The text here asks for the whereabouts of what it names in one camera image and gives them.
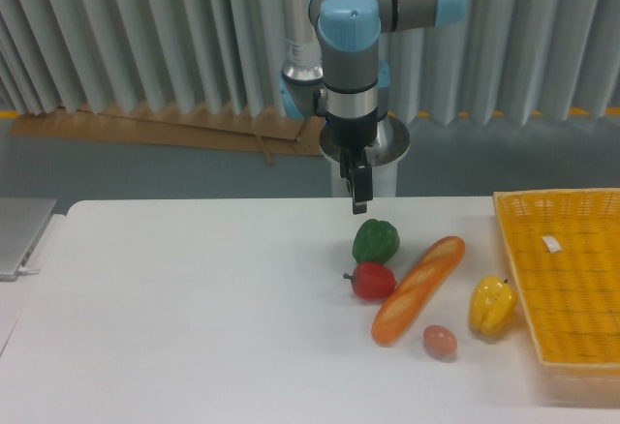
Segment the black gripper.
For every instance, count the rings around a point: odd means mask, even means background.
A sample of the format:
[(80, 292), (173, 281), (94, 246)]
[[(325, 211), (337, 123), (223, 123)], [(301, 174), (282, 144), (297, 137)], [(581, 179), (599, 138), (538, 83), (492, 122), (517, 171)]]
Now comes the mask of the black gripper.
[(354, 213), (365, 213), (367, 203), (372, 200), (372, 166), (361, 152), (354, 157), (351, 167), (349, 151), (359, 152), (371, 144), (377, 136), (377, 125), (376, 109), (356, 118), (331, 113), (326, 117), (326, 138), (336, 147), (344, 148), (339, 151), (340, 176), (348, 195), (352, 196)]

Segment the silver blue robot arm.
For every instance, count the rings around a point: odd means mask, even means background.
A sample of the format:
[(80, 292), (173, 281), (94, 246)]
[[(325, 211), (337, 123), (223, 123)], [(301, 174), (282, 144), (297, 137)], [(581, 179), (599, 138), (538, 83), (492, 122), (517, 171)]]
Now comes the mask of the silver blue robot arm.
[(468, 0), (283, 0), (288, 49), (279, 89), (293, 118), (321, 117), (320, 149), (332, 188), (354, 214), (395, 194), (398, 162), (410, 135), (389, 115), (386, 33), (442, 27), (466, 15)]

